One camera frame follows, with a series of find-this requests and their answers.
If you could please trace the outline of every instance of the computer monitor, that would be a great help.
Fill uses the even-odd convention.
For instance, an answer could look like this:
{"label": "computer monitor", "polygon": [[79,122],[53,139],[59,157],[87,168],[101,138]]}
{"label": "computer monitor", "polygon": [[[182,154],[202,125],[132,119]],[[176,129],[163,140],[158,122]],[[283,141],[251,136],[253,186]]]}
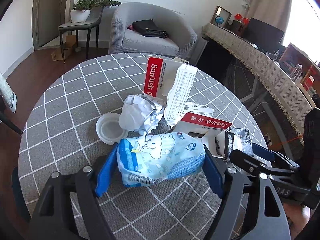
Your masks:
{"label": "computer monitor", "polygon": [[263,52],[274,53],[279,49],[279,43],[284,32],[267,23],[251,18],[244,30],[243,38],[254,43]]}

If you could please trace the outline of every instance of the curtain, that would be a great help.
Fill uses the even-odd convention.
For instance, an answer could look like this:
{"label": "curtain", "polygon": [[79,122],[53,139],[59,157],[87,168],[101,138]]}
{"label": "curtain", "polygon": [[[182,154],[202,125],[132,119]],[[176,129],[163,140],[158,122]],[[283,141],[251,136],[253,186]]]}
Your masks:
{"label": "curtain", "polygon": [[245,18],[255,18],[286,31],[292,0],[251,0]]}

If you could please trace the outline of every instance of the white flower pot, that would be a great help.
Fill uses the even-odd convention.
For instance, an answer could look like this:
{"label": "white flower pot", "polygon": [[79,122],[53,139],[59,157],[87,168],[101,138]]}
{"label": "white flower pot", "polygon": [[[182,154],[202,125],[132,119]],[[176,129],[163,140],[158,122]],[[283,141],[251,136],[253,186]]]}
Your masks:
{"label": "white flower pot", "polygon": [[90,10],[85,10],[85,11],[72,10],[70,12],[71,22],[73,23],[84,22],[89,17],[89,14],[90,14]]}

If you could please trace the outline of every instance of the white grid pattern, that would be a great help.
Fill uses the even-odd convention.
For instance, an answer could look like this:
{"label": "white grid pattern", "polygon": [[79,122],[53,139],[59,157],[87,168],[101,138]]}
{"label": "white grid pattern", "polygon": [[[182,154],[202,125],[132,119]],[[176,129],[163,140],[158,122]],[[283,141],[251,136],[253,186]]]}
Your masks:
{"label": "white grid pattern", "polygon": [[[20,153],[19,153],[19,154],[21,154],[21,153],[23,153],[23,152],[27,152],[27,153],[28,153],[28,159],[29,159],[29,164],[30,164],[30,168],[31,168],[31,172],[28,172],[28,173],[26,173],[26,174],[21,175],[20,172],[19,172],[19,175],[21,175],[19,179],[22,179],[22,178],[27,177],[27,176],[33,176],[33,181],[34,181],[34,183],[35,183],[35,185],[36,185],[38,194],[40,194],[40,192],[39,192],[38,185],[37,185],[37,183],[36,183],[36,179],[35,179],[35,176],[34,176],[34,173],[35,173],[35,172],[37,172],[37,171],[39,171],[39,170],[41,170],[41,169],[43,169],[43,168],[45,168],[45,167],[48,167],[48,166],[50,166],[50,165],[52,165],[52,164],[55,164],[55,165],[56,165],[56,168],[57,168],[57,170],[58,170],[58,166],[57,166],[57,162],[58,162],[58,161],[61,161],[61,160],[63,160],[63,159],[66,159],[66,158],[70,157],[71,155],[76,154],[76,153],[78,153],[78,152],[80,152],[80,151],[83,152],[86,160],[87,160],[88,163],[91,165],[90,160],[89,160],[88,156],[86,155],[85,150],[86,150],[87,148],[95,145],[96,143],[100,142],[100,140],[94,141],[94,142],[92,142],[92,143],[90,143],[90,144],[88,144],[88,145],[86,145],[86,146],[83,146],[83,144],[82,144],[82,142],[81,142],[81,139],[80,139],[80,137],[79,137],[79,135],[78,135],[78,133],[77,133],[76,128],[79,127],[79,126],[81,126],[81,125],[83,125],[83,124],[85,124],[85,123],[88,123],[88,122],[90,122],[90,121],[92,121],[92,120],[98,119],[98,118],[103,114],[103,113],[101,113],[99,107],[97,106],[97,104],[96,104],[96,102],[95,102],[97,99],[100,99],[100,98],[103,98],[103,97],[106,97],[106,96],[109,96],[109,95],[112,95],[112,94],[117,94],[117,95],[119,96],[119,98],[123,101],[123,99],[121,98],[119,92],[121,92],[121,91],[123,91],[123,90],[127,90],[128,88],[125,88],[125,89],[122,89],[122,90],[116,90],[115,87],[112,85],[112,83],[111,83],[110,81],[114,81],[114,80],[118,80],[118,79],[121,79],[121,78],[127,78],[127,77],[128,77],[128,78],[135,84],[135,86],[129,87],[129,88],[138,87],[138,88],[142,91],[142,89],[140,88],[140,86],[143,85],[143,84],[137,84],[137,83],[132,79],[132,76],[138,75],[138,74],[141,74],[141,73],[134,74],[134,75],[128,75],[128,73],[126,72],[126,68],[128,68],[128,67],[130,67],[130,66],[136,66],[136,65],[137,65],[137,66],[139,66],[139,68],[143,71],[143,73],[145,73],[145,71],[141,68],[141,65],[143,65],[143,64],[145,64],[145,63],[138,64],[138,63],[136,62],[135,58],[144,57],[144,58],[147,59],[147,58],[148,58],[147,56],[149,56],[149,55],[141,54],[141,56],[137,56],[137,57],[131,57],[131,56],[130,56],[129,54],[127,54],[127,53],[124,53],[123,55],[126,55],[126,57],[123,57],[123,58],[119,58],[119,59],[118,59],[118,58],[114,57],[113,55],[111,55],[112,59],[110,59],[110,60],[99,61],[99,59],[96,59],[97,62],[95,62],[95,63],[90,63],[90,64],[83,65],[83,66],[78,65],[78,66],[77,66],[76,68],[74,68],[74,69],[80,69],[81,74],[82,74],[82,77],[79,77],[79,78],[76,78],[76,79],[73,79],[73,80],[70,80],[70,81],[67,81],[67,82],[65,82],[65,81],[64,81],[64,78],[62,77],[62,83],[61,83],[61,84],[52,86],[52,87],[50,87],[50,88],[48,89],[48,90],[50,90],[50,89],[52,89],[52,88],[55,88],[55,87],[57,87],[57,86],[62,85],[62,86],[63,86],[63,89],[64,89],[64,95],[61,96],[61,97],[58,97],[58,98],[65,97],[66,102],[67,102],[67,107],[68,107],[68,109],[65,110],[65,111],[63,111],[63,112],[61,112],[61,113],[59,113],[59,114],[56,114],[56,115],[54,115],[54,116],[51,116],[51,117],[49,117],[49,118],[47,118],[46,112],[45,112],[45,120],[40,121],[40,122],[38,122],[38,123],[36,123],[36,124],[34,124],[34,125],[32,125],[32,126],[27,126],[27,125],[26,125],[25,130],[24,130],[24,133],[26,134],[26,141],[27,141],[27,143],[26,143],[26,149],[22,149],[22,150],[20,151]],[[126,58],[132,59],[132,60],[135,62],[135,65],[121,66],[121,64],[119,63],[119,60],[121,60],[121,59],[126,59]],[[119,65],[119,68],[112,68],[112,69],[103,70],[103,68],[102,68],[102,66],[101,66],[100,63],[102,63],[102,62],[109,62],[109,61],[110,61],[110,62],[115,61],[115,62]],[[100,73],[100,72],[101,72],[101,73],[104,74],[104,76],[105,76],[105,78],[107,79],[107,81],[106,81],[106,82],[103,82],[103,83],[109,83],[109,84],[111,85],[112,89],[114,90],[112,93],[109,93],[108,95],[105,95],[105,96],[102,96],[102,97],[99,97],[99,98],[93,98],[93,96],[92,96],[92,94],[91,94],[91,92],[90,92],[90,89],[91,89],[91,88],[94,88],[94,87],[96,87],[96,86],[98,86],[98,85],[100,85],[100,84],[103,84],[103,83],[96,84],[96,85],[93,85],[93,86],[88,86],[85,77],[86,77],[86,76],[90,76],[91,74],[94,74],[94,73],[90,73],[90,74],[84,75],[84,73],[83,73],[83,71],[82,71],[82,68],[87,67],[87,66],[89,66],[89,65],[93,65],[93,64],[98,64],[98,65],[100,66],[101,71],[94,72],[94,73]],[[108,76],[108,70],[114,70],[114,69],[123,70],[124,73],[126,74],[126,76],[121,77],[121,78],[112,79],[112,77]],[[208,79],[208,76],[207,76],[206,74],[202,73],[201,71],[198,71],[198,73],[200,73],[200,75],[201,75],[200,77],[201,77],[201,78],[197,78],[197,79],[195,79],[195,81],[199,81],[202,85],[204,85],[204,83],[203,83],[204,81],[209,81],[209,82],[210,82],[210,80]],[[74,81],[74,80],[77,80],[77,79],[84,79],[86,88],[82,88],[82,89],[77,90],[77,91],[74,91],[74,92],[72,92],[72,93],[66,93],[65,84],[66,84],[66,83],[69,83],[69,82],[72,82],[72,81]],[[193,97],[194,97],[195,95],[201,94],[201,95],[203,95],[203,96],[209,101],[209,103],[206,103],[207,105],[209,105],[209,104],[212,103],[215,99],[220,98],[221,95],[224,95],[224,94],[228,91],[228,90],[220,91],[221,94],[220,94],[220,95],[217,95],[214,99],[212,99],[212,98],[209,99],[209,98],[207,98],[204,94],[202,94],[202,92],[206,91],[206,90],[209,89],[209,88],[216,87],[217,89],[219,89],[219,88],[217,87],[218,84],[219,84],[219,83],[215,81],[214,84],[211,83],[211,86],[209,86],[209,87],[207,87],[206,85],[204,85],[204,86],[206,87],[206,89],[204,89],[204,90],[202,90],[202,91],[199,91],[196,87],[193,86],[198,92],[195,93],[194,95],[192,95],[190,98],[191,98],[194,102],[196,102],[196,101],[193,99]],[[78,92],[78,91],[81,91],[81,90],[88,90],[88,91],[89,91],[89,94],[90,94],[90,97],[91,97],[91,100],[88,101],[88,102],[82,103],[82,104],[80,104],[80,105],[78,105],[78,106],[75,106],[75,107],[70,108],[70,107],[69,107],[69,102],[68,102],[68,97],[67,97],[67,95],[73,94],[73,93]],[[52,102],[52,101],[54,101],[54,100],[56,100],[56,99],[58,99],[58,98],[55,98],[55,99],[53,99],[53,100],[50,100],[50,101],[46,102],[46,101],[45,101],[45,95],[44,95],[44,103],[41,104],[41,105],[39,105],[39,106],[37,106],[37,107],[35,107],[34,109],[37,109],[37,108],[39,108],[39,107],[41,107],[41,106],[44,106],[44,109],[45,109],[45,108],[46,108],[46,104],[48,104],[49,102]],[[232,111],[232,109],[231,109],[229,106],[230,106],[231,103],[234,102],[235,100],[238,100],[238,99],[235,98],[235,97],[232,98],[232,100],[230,100],[230,102],[229,102],[227,105],[221,100],[221,102],[224,104],[224,107],[223,107],[223,109],[219,109],[219,108],[217,107],[217,109],[220,111],[220,113],[218,114],[218,117],[221,116],[226,109],[229,109],[230,111]],[[73,120],[73,116],[72,116],[72,114],[71,114],[71,110],[74,109],[74,108],[77,108],[77,107],[79,107],[79,106],[83,106],[83,105],[85,105],[85,104],[87,104],[87,103],[90,103],[90,102],[93,102],[93,103],[94,103],[94,106],[95,106],[95,108],[97,109],[97,111],[98,111],[98,113],[99,113],[99,116],[93,117],[93,118],[91,118],[91,119],[89,119],[89,120],[87,120],[87,121],[85,121],[85,122],[81,122],[80,124],[75,125],[74,120]],[[117,108],[117,109],[113,109],[113,110],[110,111],[110,112],[113,112],[113,111],[116,111],[116,110],[119,110],[119,109],[121,109],[121,107],[120,107],[120,108]],[[244,115],[248,115],[248,116],[247,116],[247,120],[246,120],[245,123],[243,123],[242,120],[241,120],[241,122],[242,122],[242,124],[243,124],[243,128],[244,128],[244,127],[246,126],[246,124],[247,124],[248,121],[251,122],[251,121],[249,120],[249,113],[246,112],[246,109],[245,109],[245,107],[244,107],[242,104],[241,104],[241,107],[240,107],[240,108],[237,106],[237,110],[236,110],[236,111],[237,111],[237,113],[234,113],[234,114],[236,115],[236,117],[237,117],[237,115],[238,115],[240,112],[243,112]],[[67,130],[65,130],[65,131],[63,131],[63,132],[60,132],[60,133],[58,133],[58,134],[50,137],[50,135],[49,135],[49,130],[48,130],[48,124],[47,124],[48,120],[50,120],[50,119],[52,119],[52,118],[54,118],[54,117],[57,117],[57,116],[59,116],[60,114],[63,114],[64,112],[69,112],[69,116],[70,116],[71,122],[72,122],[72,127],[69,128],[69,129],[67,129]],[[233,120],[228,120],[228,119],[226,119],[226,121],[233,122],[233,121],[236,119],[236,117],[235,117]],[[34,144],[34,145],[29,146],[29,144],[28,144],[28,137],[27,137],[28,130],[29,130],[30,128],[32,128],[32,127],[36,127],[37,125],[41,124],[42,122],[46,122],[48,138],[45,139],[45,140],[43,140],[43,141],[41,141],[41,142],[39,142],[39,143],[36,143],[36,144]],[[253,131],[253,133],[252,133],[253,135],[254,135],[256,129],[260,132],[260,130],[259,130],[259,128],[257,127],[257,124],[256,124],[256,123],[255,123],[255,124],[252,124],[252,125],[255,127],[255,128],[254,128],[254,131]],[[56,158],[55,158],[55,155],[54,155],[54,152],[53,152],[53,149],[52,149],[51,139],[53,139],[53,138],[55,138],[55,137],[57,137],[57,136],[59,136],[59,135],[62,135],[63,133],[65,133],[65,132],[67,132],[67,131],[70,131],[70,130],[74,130],[74,131],[75,131],[77,140],[78,140],[78,142],[79,142],[79,144],[80,144],[80,149],[77,149],[77,150],[73,151],[72,153],[70,153],[70,154],[68,154],[68,155],[65,155],[65,156],[63,156],[63,157],[61,157],[61,158],[59,158],[59,159],[56,159]],[[50,162],[50,163],[48,163],[48,164],[46,164],[46,165],[44,165],[44,166],[42,166],[42,167],[40,167],[40,168],[38,168],[38,169],[33,170],[33,168],[32,168],[32,162],[31,162],[30,155],[29,155],[29,150],[32,149],[33,147],[36,147],[36,146],[38,146],[38,145],[46,142],[46,141],[49,141],[50,148],[51,148],[51,154],[52,154],[52,156],[53,156],[53,162]],[[263,145],[263,146],[265,146],[265,145],[264,145],[265,142],[263,141],[263,138],[260,140],[260,144]],[[168,213],[173,217],[173,219],[174,219],[176,222],[175,222],[174,224],[172,224],[169,229],[167,229],[166,231],[164,231],[156,240],[161,239],[161,237],[163,237],[163,236],[166,235],[168,232],[170,232],[170,230],[172,230],[172,229],[173,229],[176,225],[178,225],[178,224],[181,225],[181,226],[186,230],[186,232],[188,232],[189,234],[191,234],[192,239],[198,239],[198,240],[199,240],[198,234],[199,234],[199,233],[207,226],[207,224],[212,220],[212,218],[215,216],[217,210],[213,210],[212,207],[204,200],[204,196],[208,193],[208,191],[210,190],[210,187],[207,188],[207,190],[204,192],[204,194],[200,195],[200,194],[194,189],[194,187],[191,185],[191,183],[188,181],[188,178],[189,178],[189,177],[190,177],[190,176],[188,176],[188,177],[186,177],[186,178],[183,178],[183,181],[182,181],[174,190],[172,190],[165,198],[163,198],[162,200],[160,200],[159,197],[153,192],[153,190],[152,190],[153,188],[149,187],[149,188],[148,188],[149,192],[153,195],[153,197],[157,200],[158,203],[157,203],[156,205],[154,205],[152,208],[150,208],[148,211],[144,212],[141,216],[139,216],[138,218],[136,218],[136,219],[134,219],[134,220],[132,220],[132,221],[129,221],[129,219],[126,217],[126,215],[123,213],[123,211],[121,211],[120,208],[119,208],[119,207],[115,204],[115,202],[114,202],[115,199],[117,199],[118,197],[122,196],[123,194],[130,194],[130,188],[127,188],[127,189],[123,190],[122,192],[118,193],[117,195],[115,195],[115,196],[113,196],[113,197],[111,197],[111,196],[107,193],[106,195],[107,195],[107,197],[108,197],[108,200],[106,200],[106,201],[104,201],[103,203],[101,203],[100,206],[103,206],[103,205],[105,205],[106,203],[111,202],[111,203],[113,204],[113,206],[116,208],[116,210],[119,212],[119,214],[120,214],[120,215],[124,218],[124,220],[127,222],[127,225],[123,226],[122,228],[119,228],[119,229],[115,230],[113,233],[116,234],[116,233],[119,233],[120,231],[124,230],[124,229],[127,228],[127,227],[132,227],[142,239],[147,240],[147,238],[139,231],[139,228],[137,228],[137,227],[134,225],[134,223],[137,222],[138,220],[142,219],[142,218],[145,217],[147,214],[149,214],[150,212],[152,212],[156,207],[158,207],[158,206],[161,205],[161,206],[166,210],[166,212],[168,212]],[[170,197],[171,197],[182,185],[188,185],[188,187],[196,194],[196,196],[197,196],[198,199],[197,199],[197,201],[195,202],[195,204],[182,216],[182,218],[178,219],[178,218],[172,213],[172,211],[170,211],[170,210],[164,205],[164,201],[167,200],[167,199],[170,199]],[[27,186],[27,185],[21,185],[23,192],[28,191],[27,187],[25,187],[25,186]],[[30,204],[31,204],[31,205],[34,205],[34,203],[35,203],[37,200],[38,200],[37,198],[36,198],[36,199],[32,199],[32,200],[26,199],[26,204],[27,204],[27,205],[30,205]],[[201,202],[201,201],[202,201],[202,202],[208,207],[208,209],[210,210],[210,218],[209,218],[209,220],[204,221],[202,227],[199,228],[199,230],[198,230],[197,232],[192,232],[192,231],[188,228],[188,225],[185,225],[185,224],[182,223],[182,220],[183,220],[190,212],[192,212],[192,210],[195,209],[196,206],[197,206],[197,204],[198,204],[199,202]],[[82,218],[81,213],[79,212],[78,208],[77,208],[76,205],[73,203],[73,201],[72,201],[72,205],[73,205],[74,209],[75,209],[76,212],[77,212],[77,214],[75,215],[75,218],[77,218],[77,217],[81,217],[81,218]],[[238,232],[239,232],[240,229],[239,229],[239,228],[236,228],[236,230],[237,230],[237,231],[234,231],[234,234],[238,236]]]}

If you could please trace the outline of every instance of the blue gripper pad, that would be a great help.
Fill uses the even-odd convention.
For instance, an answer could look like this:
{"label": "blue gripper pad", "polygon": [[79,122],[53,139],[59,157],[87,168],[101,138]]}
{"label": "blue gripper pad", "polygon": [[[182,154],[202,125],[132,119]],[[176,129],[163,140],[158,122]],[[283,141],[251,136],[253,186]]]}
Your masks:
{"label": "blue gripper pad", "polygon": [[217,167],[215,166],[211,158],[208,156],[208,153],[206,153],[205,155],[202,170],[204,171],[204,174],[207,178],[207,181],[211,187],[212,192],[217,194],[219,198],[223,198],[224,192],[223,192],[222,177]]}
{"label": "blue gripper pad", "polygon": [[273,162],[275,160],[275,156],[272,151],[256,144],[252,144],[252,151],[255,155],[258,155],[262,159],[265,159],[266,161]]}
{"label": "blue gripper pad", "polygon": [[97,186],[95,188],[95,193],[98,197],[101,197],[103,193],[108,191],[112,175],[118,166],[117,149],[118,144],[116,143],[97,175]]}

